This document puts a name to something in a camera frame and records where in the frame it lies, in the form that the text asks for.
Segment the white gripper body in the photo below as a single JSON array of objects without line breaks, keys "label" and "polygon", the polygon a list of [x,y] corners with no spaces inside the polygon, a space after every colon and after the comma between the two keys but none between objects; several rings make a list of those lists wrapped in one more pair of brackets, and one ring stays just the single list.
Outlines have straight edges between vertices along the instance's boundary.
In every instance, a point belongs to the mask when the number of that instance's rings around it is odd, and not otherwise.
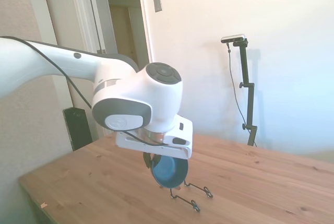
[{"label": "white gripper body", "polygon": [[153,140],[153,132],[146,132],[144,128],[130,131],[129,134],[118,132],[116,144],[125,149],[142,151],[155,155],[189,159],[193,147],[193,124],[190,120],[176,115],[174,127]]}]

